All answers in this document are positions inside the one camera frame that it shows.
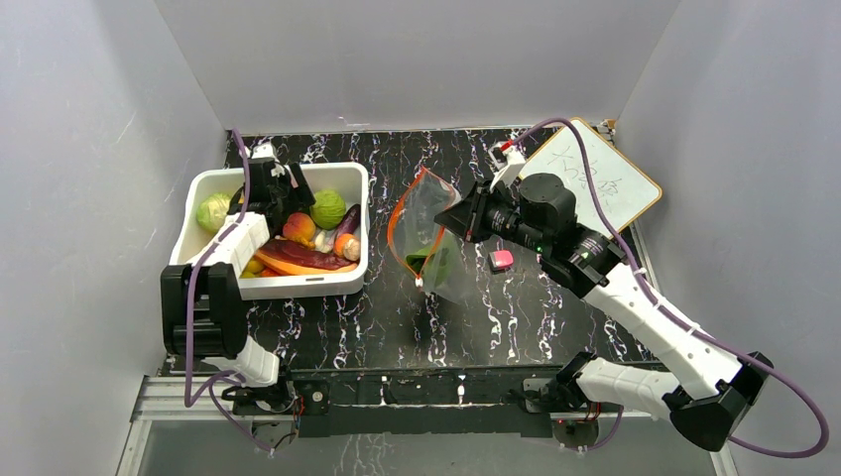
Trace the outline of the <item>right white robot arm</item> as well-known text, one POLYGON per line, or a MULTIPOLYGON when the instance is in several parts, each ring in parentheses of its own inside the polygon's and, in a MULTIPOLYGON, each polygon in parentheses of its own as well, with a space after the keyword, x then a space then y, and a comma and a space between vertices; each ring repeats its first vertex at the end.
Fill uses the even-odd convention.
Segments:
POLYGON ((552 382, 527 393, 532 403, 555 401, 573 411, 611 403, 666 418, 696 446, 720 450, 767 372, 702 342, 687 318, 671 321, 662 297, 650 302, 621 248, 578 222, 575 195, 560 178, 529 176, 519 192, 511 199, 488 181, 476 183, 434 220, 467 242, 498 236, 536 252, 549 278, 619 322, 665 366, 645 370, 580 352, 552 382))

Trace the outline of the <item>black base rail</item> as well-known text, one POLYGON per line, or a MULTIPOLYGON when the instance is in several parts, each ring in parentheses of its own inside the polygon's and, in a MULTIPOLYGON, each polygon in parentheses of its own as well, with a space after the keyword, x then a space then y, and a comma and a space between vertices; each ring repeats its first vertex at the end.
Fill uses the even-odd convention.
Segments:
POLYGON ((258 436, 275 438, 283 424, 299 437, 362 433, 517 433, 551 438, 559 426, 592 440, 596 419, 614 417, 615 404, 575 403, 554 388, 555 365, 285 370, 278 384, 237 388, 216 383, 191 408, 183 380, 153 377, 142 390, 141 419, 223 419, 252 423, 258 436))

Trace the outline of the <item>small pink eraser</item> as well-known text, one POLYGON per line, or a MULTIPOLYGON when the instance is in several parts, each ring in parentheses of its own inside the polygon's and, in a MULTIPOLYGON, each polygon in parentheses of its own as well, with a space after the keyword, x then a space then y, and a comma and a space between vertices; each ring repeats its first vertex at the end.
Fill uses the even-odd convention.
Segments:
POLYGON ((488 262, 493 273, 501 273, 514 265, 514 257, 509 250, 498 250, 489 254, 488 262))

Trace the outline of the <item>clear zip top bag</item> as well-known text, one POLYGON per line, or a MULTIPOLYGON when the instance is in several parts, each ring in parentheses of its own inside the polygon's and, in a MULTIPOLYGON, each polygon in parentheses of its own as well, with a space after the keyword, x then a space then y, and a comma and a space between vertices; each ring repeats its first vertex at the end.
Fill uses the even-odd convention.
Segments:
POLYGON ((422 168, 398 200, 387 227, 389 248, 396 260, 413 275, 416 288, 427 295, 437 295, 456 304, 466 303, 470 294, 461 242, 455 235, 435 224, 434 216, 457 203, 460 198, 460 193, 450 182, 422 168), (432 250, 441 246, 451 247, 457 265, 447 283, 431 293, 417 286, 416 275, 405 262, 408 254, 427 246, 432 250))

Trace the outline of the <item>pale green cabbage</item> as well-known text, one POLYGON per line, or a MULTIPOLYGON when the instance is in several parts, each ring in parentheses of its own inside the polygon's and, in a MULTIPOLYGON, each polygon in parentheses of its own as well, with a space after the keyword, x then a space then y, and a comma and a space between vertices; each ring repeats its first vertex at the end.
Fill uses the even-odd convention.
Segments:
POLYGON ((196 212, 197 225, 207 233, 215 235, 225 224, 232 196, 223 192, 216 192, 203 200, 196 212))

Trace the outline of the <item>green cabbage head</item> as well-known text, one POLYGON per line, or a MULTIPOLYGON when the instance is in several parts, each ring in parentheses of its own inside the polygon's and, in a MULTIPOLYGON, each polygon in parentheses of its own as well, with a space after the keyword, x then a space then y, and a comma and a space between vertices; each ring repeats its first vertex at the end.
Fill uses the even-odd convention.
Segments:
POLYGON ((322 189, 314 195, 309 216, 322 229, 335 229, 342 221, 347 207, 342 195, 335 189, 322 189))

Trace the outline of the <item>white plastic bin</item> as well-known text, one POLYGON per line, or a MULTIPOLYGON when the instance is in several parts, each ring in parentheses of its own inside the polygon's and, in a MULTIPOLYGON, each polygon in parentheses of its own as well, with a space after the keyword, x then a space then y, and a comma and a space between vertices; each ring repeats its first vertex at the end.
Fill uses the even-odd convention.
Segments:
MULTIPOLYGON (((240 285, 244 300, 352 295, 363 288, 370 245, 368 170, 353 162, 302 164, 300 167, 312 190, 334 189, 348 205, 361 205, 361 225, 355 232, 362 245, 359 264, 346 273, 247 279, 240 285)), ((240 169, 211 170, 198 174, 192 180, 185 200, 180 236, 169 259, 171 265, 188 262, 212 238, 199 227, 194 217, 200 202, 215 192, 231 194, 243 184, 244 173, 240 169)))

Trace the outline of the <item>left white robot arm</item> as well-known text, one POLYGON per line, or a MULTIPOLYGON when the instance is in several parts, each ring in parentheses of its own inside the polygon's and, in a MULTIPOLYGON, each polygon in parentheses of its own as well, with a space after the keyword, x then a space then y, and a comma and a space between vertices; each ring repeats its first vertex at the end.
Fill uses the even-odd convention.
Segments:
POLYGON ((313 205, 314 196, 297 164, 251 159, 245 180, 225 195, 212 216, 219 227, 209 243, 184 264, 161 274, 163 338, 167 351, 186 362, 205 360, 229 372, 273 413, 295 403, 295 384, 279 376, 280 360, 249 336, 240 276, 275 228, 313 205))

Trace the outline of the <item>purple eggplant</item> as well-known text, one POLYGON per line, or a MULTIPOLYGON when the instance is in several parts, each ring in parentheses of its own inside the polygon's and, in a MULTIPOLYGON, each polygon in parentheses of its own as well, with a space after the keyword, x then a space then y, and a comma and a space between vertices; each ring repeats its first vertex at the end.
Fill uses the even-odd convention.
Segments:
POLYGON ((361 205, 356 203, 348 208, 337 227, 332 231, 330 244, 333 246, 333 250, 336 250, 336 245, 341 236, 355 233, 356 229, 360 226, 360 221, 361 205))

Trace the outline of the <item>small whiteboard yellow frame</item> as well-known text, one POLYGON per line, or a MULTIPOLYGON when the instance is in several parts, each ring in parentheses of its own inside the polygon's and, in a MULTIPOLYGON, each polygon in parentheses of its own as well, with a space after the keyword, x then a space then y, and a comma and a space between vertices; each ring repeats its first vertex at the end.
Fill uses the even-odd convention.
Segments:
POLYGON ((620 232, 661 199, 661 187, 585 122, 573 118, 571 123, 586 146, 597 197, 590 194, 577 141, 565 127, 529 157, 520 178, 542 173, 558 176, 575 195, 578 222, 610 238, 594 203, 600 204, 607 220, 620 232))

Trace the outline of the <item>green leafy vegetable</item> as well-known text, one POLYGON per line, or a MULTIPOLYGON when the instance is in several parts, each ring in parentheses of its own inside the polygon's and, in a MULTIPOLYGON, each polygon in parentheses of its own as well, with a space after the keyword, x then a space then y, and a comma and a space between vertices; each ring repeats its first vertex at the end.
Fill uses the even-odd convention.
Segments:
POLYGON ((424 247, 408 254, 405 262, 416 275, 417 286, 430 293, 444 286, 457 268, 454 250, 447 246, 424 247))

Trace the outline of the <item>peach fruit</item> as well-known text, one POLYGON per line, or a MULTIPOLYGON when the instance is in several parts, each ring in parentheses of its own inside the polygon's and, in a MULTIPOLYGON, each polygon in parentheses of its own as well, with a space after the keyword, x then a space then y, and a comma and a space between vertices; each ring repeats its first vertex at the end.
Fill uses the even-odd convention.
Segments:
POLYGON ((315 223, 308 214, 303 212, 292 213, 282 228, 284 239, 298 243, 307 249, 314 248, 313 238, 316 233, 315 223))

